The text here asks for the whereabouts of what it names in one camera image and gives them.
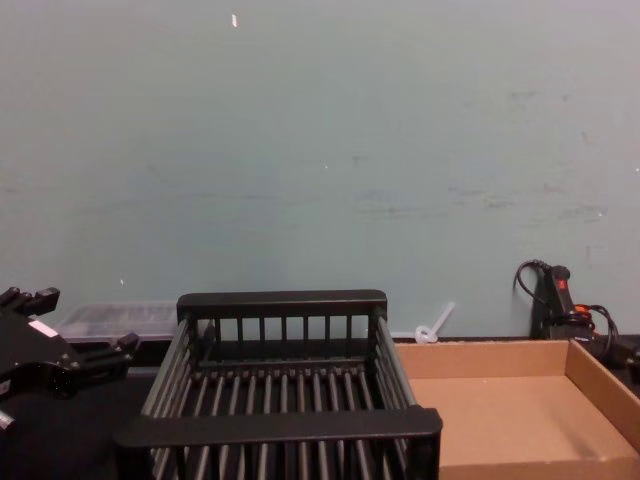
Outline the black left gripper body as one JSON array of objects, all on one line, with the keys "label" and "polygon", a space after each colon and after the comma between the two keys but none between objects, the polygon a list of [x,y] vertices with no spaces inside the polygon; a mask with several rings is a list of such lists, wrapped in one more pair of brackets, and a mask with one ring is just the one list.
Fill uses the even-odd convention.
[{"label": "black left gripper body", "polygon": [[75,393],[79,354],[39,320],[1,314],[1,400],[23,393]]}]

